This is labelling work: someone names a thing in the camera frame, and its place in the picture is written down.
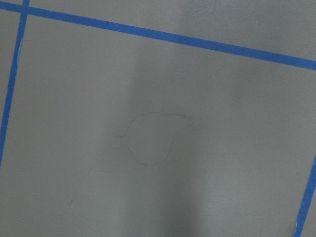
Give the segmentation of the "blue tape line crosswise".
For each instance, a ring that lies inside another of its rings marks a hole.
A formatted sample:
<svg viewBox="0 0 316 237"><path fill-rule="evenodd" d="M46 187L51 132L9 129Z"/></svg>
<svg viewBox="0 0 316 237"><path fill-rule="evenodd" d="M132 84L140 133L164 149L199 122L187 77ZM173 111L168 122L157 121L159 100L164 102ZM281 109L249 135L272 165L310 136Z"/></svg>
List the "blue tape line crosswise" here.
<svg viewBox="0 0 316 237"><path fill-rule="evenodd" d="M217 52L222 52L226 54L232 54L247 58L253 58L257 60L263 60L273 63L279 63L283 65L303 68L307 70L315 70L316 62L315 60L305 59L275 52L269 52L249 47L243 47L233 44L227 44L212 40L199 39L189 36L183 36L174 33L168 33L158 30L152 30L132 25L126 25L111 21L105 21L95 18L89 18L79 15L73 15L64 12L52 11L43 8L37 8L32 6L23 6L21 4L9 3L5 1L0 2L1 10L7 10L11 12L22 13L24 10L27 15L53 19L57 21L73 23L77 25L83 25L103 30L109 30L129 35L134 35L138 37L145 37L154 40L161 40L165 42L171 42L186 46L192 46Z"/></svg>

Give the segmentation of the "blue tape line lengthwise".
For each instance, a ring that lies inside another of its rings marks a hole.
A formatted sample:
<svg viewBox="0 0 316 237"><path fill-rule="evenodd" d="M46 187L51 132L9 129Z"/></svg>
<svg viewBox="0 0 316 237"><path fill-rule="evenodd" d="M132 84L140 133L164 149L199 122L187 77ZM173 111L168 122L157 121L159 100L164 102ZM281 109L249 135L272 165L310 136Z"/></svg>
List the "blue tape line lengthwise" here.
<svg viewBox="0 0 316 237"><path fill-rule="evenodd" d="M9 5L10 3L1 2L0 8L3 10L17 12L20 14L20 17L19 17L19 23L18 23L18 28L17 28L16 40L14 44L14 52L13 52L13 56L11 60L10 74L8 78L8 85L7 85L7 90L6 90L5 102L4 102L4 108L3 108L3 114L2 114L1 126L0 126L0 164L2 164L2 159L3 159L11 104L12 104L15 81L16 81L16 76L17 76L18 66L19 66L19 55L20 55L23 38L24 38L30 1L23 0L22 4L21 5L17 4L17 6L14 6L13 3L11 3L12 6L9 6Z"/></svg>

